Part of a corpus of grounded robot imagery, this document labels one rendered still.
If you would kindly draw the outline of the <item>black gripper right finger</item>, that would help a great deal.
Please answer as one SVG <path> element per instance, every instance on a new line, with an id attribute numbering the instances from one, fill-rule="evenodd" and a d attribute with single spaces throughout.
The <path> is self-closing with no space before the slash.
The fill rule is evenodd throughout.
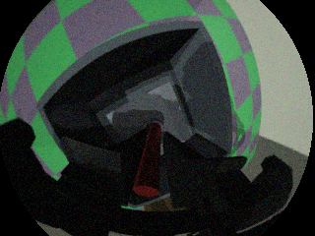
<path id="1" fill-rule="evenodd" d="M 172 208 L 185 208 L 213 174 L 243 169 L 247 156 L 207 158 L 178 141 L 172 134 L 162 134 L 162 152 Z"/>

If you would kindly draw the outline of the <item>dark red peg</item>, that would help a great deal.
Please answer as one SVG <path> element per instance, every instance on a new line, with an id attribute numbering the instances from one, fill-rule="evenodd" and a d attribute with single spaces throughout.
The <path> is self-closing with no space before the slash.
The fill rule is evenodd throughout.
<path id="1" fill-rule="evenodd" d="M 133 192 L 139 194 L 139 196 L 154 197 L 158 194 L 158 178 L 160 178 L 160 133 L 161 125 L 154 123 L 151 126 L 133 186 Z"/>

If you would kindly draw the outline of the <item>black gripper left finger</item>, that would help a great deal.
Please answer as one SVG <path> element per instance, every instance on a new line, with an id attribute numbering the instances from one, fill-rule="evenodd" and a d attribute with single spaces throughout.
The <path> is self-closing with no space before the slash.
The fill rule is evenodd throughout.
<path id="1" fill-rule="evenodd" d="M 115 146 L 102 146 L 64 135 L 60 137 L 62 149 L 68 162 L 82 165 L 83 168 L 113 177 L 117 185 L 121 204 L 127 206 L 131 190 L 133 190 L 137 170 L 141 164 L 149 129 L 131 135 L 126 141 Z"/>

